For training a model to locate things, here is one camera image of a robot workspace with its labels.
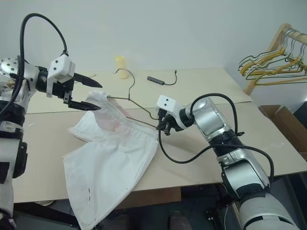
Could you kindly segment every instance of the yellow cup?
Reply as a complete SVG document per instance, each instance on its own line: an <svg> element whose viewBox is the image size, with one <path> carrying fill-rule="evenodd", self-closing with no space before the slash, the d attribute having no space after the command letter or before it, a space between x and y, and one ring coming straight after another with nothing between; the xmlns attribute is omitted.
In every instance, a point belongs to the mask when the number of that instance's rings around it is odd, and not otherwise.
<svg viewBox="0 0 307 230"><path fill-rule="evenodd" d="M116 67L117 69L120 69L117 72L117 76L120 79L126 79L128 77L128 73L122 69L126 69L126 60L124 56L116 56L115 57Z"/></svg>

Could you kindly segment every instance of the white wall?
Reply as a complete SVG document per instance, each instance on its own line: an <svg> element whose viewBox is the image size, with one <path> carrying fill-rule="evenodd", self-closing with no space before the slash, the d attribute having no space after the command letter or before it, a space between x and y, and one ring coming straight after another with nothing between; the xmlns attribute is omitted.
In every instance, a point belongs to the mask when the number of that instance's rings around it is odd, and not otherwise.
<svg viewBox="0 0 307 230"><path fill-rule="evenodd" d="M2 0L0 55L19 53L21 21L39 12L63 32L79 71L113 70L114 56L124 55L130 69L225 67L244 88L238 62L264 51L282 23L307 33L306 9L305 0ZM61 51L53 29L32 19L26 59L48 66ZM306 86L258 87L252 97L295 110L307 98Z"/></svg>

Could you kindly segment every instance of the black cable cord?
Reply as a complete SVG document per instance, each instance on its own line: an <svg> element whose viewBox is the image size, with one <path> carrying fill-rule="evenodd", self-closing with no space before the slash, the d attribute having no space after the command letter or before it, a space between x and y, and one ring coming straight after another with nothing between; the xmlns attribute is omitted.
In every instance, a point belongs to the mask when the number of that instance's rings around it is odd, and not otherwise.
<svg viewBox="0 0 307 230"><path fill-rule="evenodd" d="M17 74L17 79L15 80L15 85L14 85L14 89L13 89L13 93L11 96L10 101L5 105L5 107L0 111L0 117L2 117L4 115L4 113L10 108L10 106L15 102L20 89L22 87L23 84L23 80L24 80L24 63L27 62L24 59L24 31L25 31L25 25L27 23L27 21L32 18L32 17L39 17L42 19L45 19L47 22L49 22L53 28L58 32L60 38L62 39L63 42L63 46L64 46L64 50L62 52L62 54L65 54L68 56L67 53L67 45L65 42L65 39L61 33L61 31L57 28L57 26L47 17L39 14L39 13L31 13L28 14L22 24L21 24L21 28L20 28L20 38L19 38L19 46L20 46L20 56L18 57L18 74Z"/></svg>
<svg viewBox="0 0 307 230"><path fill-rule="evenodd" d="M251 147L251 146L246 146L246 145L226 145L226 144L225 145L220 145L220 144L209 145L209 146L205 147L202 151L200 151L198 154L196 154L194 157L192 157L191 159L186 160L186 161L177 161L177 160L171 158L166 153L165 149L163 148L163 144L162 144L162 141L161 141L161 130L160 129L158 131L158 138L159 138L159 144L160 144L161 150L164 153L164 155L169 160L171 160L172 162L177 163L177 164L190 163L190 162L194 161L195 159L197 159L198 157L200 157L205 151L207 151L211 148L241 148L241 149L247 149L247 150L252 150L252 151L258 152L258 153L262 154L263 156L265 156L270 163L270 185L272 186L272 183L273 183L273 180L274 180L274 163L273 163L272 158L266 152L264 152L260 149L257 149L257 148Z"/></svg>
<svg viewBox="0 0 307 230"><path fill-rule="evenodd" d="M164 83L164 85L175 85L177 83L177 70L175 70L175 82L172 84L166 84Z"/></svg>
<svg viewBox="0 0 307 230"><path fill-rule="evenodd" d="M191 115L191 117L194 117L194 116L193 116L193 107L194 107L195 103L196 103L197 101L199 101L200 99L203 99L203 98L205 98L205 97L211 97L211 96L222 97L222 98L226 99L226 100L230 103L231 108L232 108L232 111L233 111L233 113L234 113L235 134L238 134L238 118L237 118L237 114L236 114L236 107L235 107L235 104L234 104L234 102L233 102L229 97L227 97L227 96L224 95L224 94L221 94L221 93L208 93L208 94L204 94L204 95L202 95L202 96L196 98L196 99L193 101L193 103L191 104L191 108L190 108L190 115Z"/></svg>

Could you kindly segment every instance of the white cloth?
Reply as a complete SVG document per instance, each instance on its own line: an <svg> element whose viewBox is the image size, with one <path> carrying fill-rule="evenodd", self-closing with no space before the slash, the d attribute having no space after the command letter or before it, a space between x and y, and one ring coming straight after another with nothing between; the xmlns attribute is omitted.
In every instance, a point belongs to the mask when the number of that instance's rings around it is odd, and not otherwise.
<svg viewBox="0 0 307 230"><path fill-rule="evenodd" d="M66 187L82 230L103 220L135 187L154 157L157 133L128 120L122 108L94 91L87 112L69 131L89 143L63 157Z"/></svg>

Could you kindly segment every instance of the beige table surface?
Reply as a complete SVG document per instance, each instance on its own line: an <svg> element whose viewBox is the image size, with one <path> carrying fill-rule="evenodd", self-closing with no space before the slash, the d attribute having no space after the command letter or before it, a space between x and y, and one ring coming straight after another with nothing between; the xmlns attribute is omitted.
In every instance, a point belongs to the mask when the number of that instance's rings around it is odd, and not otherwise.
<svg viewBox="0 0 307 230"><path fill-rule="evenodd" d="M233 125L230 105L218 104L218 109ZM266 151L275 164L275 175L307 171L307 163L267 119L254 103L236 103L239 131L244 144ZM141 109L129 109L134 118L155 125ZM30 202L68 198L62 156L85 142L75 138L67 129L74 126L84 112L28 114L24 124L24 141L28 143L25 173L13 180L14 201ZM163 136L164 147L173 158L187 160L208 144L196 127ZM255 153L269 174L269 163ZM175 164L158 151L134 190L147 190L194 184L221 182L221 169L212 150L189 164Z"/></svg>
<svg viewBox="0 0 307 230"><path fill-rule="evenodd" d="M198 96L219 92L230 97L235 103L251 102L251 97L247 96L240 86L227 74L224 69L179 69L177 71L177 83L173 86L159 85L147 80L147 76L161 79L165 82L174 82L174 70L139 70L132 71L135 75L135 85L131 89L131 98L145 108L155 108L156 102L161 94L175 98L182 104L189 104ZM80 72L86 76L94 76L103 90L112 96L127 97L128 88L132 84L132 77L119 79L112 72L93 71ZM73 100L84 101L88 92L93 90L80 83L74 85L72 92ZM225 104L223 98L214 97L216 104ZM120 100L118 102L125 109L137 108L131 102ZM57 97L47 98L46 94L37 92L31 99L27 113L48 113L76 111L63 104L63 100Z"/></svg>

